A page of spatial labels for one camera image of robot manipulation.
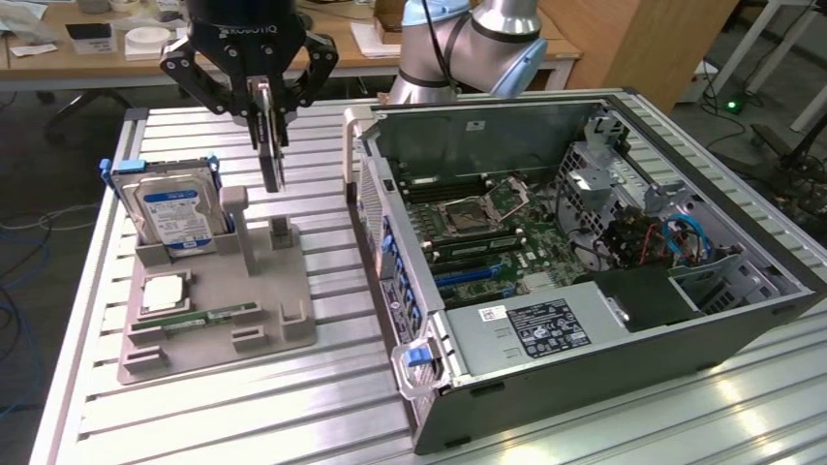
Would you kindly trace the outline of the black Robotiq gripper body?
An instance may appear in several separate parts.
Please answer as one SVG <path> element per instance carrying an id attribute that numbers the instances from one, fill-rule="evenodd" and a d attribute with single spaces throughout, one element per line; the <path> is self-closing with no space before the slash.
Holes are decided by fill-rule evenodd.
<path id="1" fill-rule="evenodd" d="M 293 1 L 187 1 L 187 37 L 232 78 L 279 77 L 308 37 Z"/>

